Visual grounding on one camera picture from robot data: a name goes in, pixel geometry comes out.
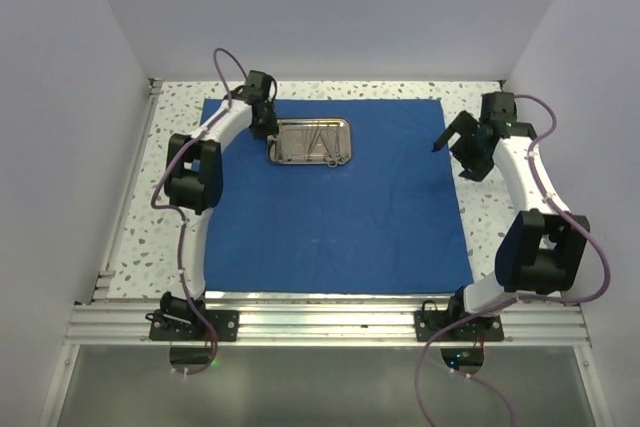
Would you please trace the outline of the steel instrument tray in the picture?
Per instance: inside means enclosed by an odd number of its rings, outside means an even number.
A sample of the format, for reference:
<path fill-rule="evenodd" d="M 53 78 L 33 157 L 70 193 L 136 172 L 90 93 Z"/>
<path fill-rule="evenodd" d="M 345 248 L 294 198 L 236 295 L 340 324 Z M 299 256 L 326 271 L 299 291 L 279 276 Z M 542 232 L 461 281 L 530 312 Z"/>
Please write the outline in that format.
<path fill-rule="evenodd" d="M 344 132 L 341 137 L 341 144 L 343 150 L 346 150 L 347 148 L 350 149 L 351 160 L 352 136 L 350 124 L 346 119 L 339 117 L 280 119 L 278 121 L 278 134 L 267 138 L 268 160 L 272 164 L 285 166 L 327 166 L 323 161 L 325 149 L 320 142 L 317 142 L 317 145 L 310 156 L 307 156 L 305 153 L 305 134 L 307 125 L 317 120 L 331 124 L 337 122 L 344 123 Z"/>

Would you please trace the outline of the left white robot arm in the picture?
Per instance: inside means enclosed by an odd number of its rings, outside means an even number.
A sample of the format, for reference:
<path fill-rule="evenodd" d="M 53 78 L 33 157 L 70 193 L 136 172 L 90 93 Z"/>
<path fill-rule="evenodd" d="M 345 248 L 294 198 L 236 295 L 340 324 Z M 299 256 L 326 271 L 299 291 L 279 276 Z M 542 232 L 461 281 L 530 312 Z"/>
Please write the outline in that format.
<path fill-rule="evenodd" d="M 186 303 L 172 319 L 173 328 L 185 339 L 201 337 L 208 326 L 208 316 L 196 301 L 206 290 L 205 243 L 209 219 L 223 193 L 223 153 L 244 131 L 259 140 L 279 132 L 276 95 L 275 78 L 251 70 L 242 85 L 227 91 L 217 110 L 200 126 L 169 140 L 166 168 L 151 206 L 179 215 L 178 280 L 168 293 Z"/>

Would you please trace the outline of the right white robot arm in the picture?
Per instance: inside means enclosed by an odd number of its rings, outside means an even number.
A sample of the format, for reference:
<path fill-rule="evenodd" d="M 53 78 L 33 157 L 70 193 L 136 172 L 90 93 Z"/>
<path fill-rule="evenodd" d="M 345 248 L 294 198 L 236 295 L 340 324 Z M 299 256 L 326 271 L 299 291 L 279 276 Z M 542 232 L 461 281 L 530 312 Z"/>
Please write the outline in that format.
<path fill-rule="evenodd" d="M 482 182 L 499 171 L 515 211 L 493 271 L 458 289 L 448 302 L 445 326 L 461 340 L 480 329 L 481 317 L 498 313 L 510 299 L 568 291 L 587 243 L 590 224 L 573 216 L 559 198 L 542 165 L 535 128 L 518 119 L 517 98 L 509 92 L 483 95 L 478 117 L 459 113 L 433 144 L 434 151 L 449 150 L 463 179 Z"/>

